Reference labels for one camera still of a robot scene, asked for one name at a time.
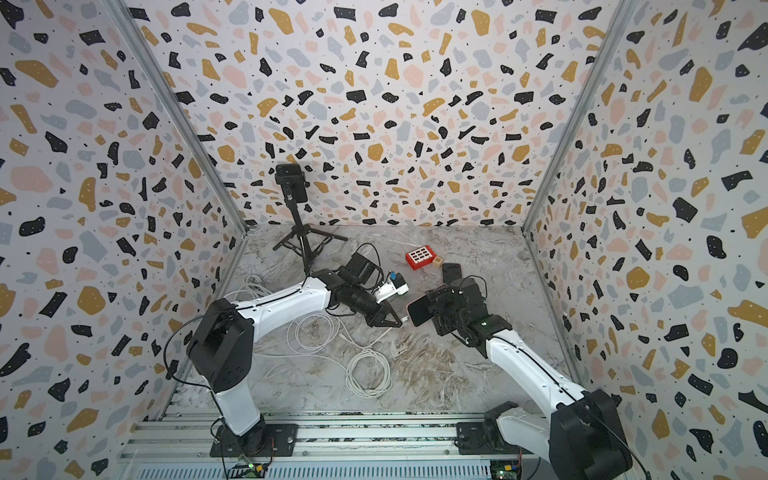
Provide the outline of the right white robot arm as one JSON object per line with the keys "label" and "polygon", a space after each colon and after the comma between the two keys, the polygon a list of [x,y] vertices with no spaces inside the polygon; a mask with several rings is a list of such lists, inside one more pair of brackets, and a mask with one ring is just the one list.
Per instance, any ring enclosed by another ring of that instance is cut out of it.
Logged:
{"label": "right white robot arm", "polygon": [[463,455],[528,451],[548,462],[560,479],[615,479],[638,461],[632,455],[613,399],[571,381],[536,354],[502,316],[489,312],[480,286],[457,279],[412,302],[414,325],[432,322],[502,369],[538,406],[525,412],[508,401],[480,422],[460,422],[456,445]]}

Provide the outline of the phone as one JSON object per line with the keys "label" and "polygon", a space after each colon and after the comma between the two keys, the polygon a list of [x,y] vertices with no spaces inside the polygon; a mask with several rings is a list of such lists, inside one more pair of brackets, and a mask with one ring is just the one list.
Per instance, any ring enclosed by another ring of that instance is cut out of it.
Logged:
{"label": "phone", "polygon": [[410,322],[419,327],[434,318],[433,302],[424,295],[408,304],[407,315]]}

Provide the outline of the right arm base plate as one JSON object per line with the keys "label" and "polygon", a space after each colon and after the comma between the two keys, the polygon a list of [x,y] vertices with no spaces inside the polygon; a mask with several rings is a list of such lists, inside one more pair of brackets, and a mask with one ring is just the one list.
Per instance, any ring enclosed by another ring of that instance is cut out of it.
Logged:
{"label": "right arm base plate", "polygon": [[504,441],[489,422],[459,422],[454,445],[460,455],[517,455],[530,451]]}

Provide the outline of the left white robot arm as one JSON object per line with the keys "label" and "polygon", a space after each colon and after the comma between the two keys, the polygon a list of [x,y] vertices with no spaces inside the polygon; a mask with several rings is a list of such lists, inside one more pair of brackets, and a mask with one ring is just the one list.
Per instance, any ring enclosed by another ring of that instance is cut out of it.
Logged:
{"label": "left white robot arm", "polygon": [[187,356],[205,379],[226,429],[242,438],[263,428],[248,375],[253,345],[268,333],[307,315],[342,305],[371,327],[399,328],[389,299],[407,293],[400,273],[384,273],[360,253],[335,270],[309,274],[299,284],[251,301],[214,302],[187,346]]}

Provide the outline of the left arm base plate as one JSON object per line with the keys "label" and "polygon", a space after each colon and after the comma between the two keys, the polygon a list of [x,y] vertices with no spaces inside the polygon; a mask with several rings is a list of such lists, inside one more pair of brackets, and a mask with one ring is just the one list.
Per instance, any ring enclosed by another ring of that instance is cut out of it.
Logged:
{"label": "left arm base plate", "polygon": [[291,457],[298,436],[297,424],[268,424],[261,422],[243,435],[235,435],[221,425],[214,434],[209,455],[213,458]]}

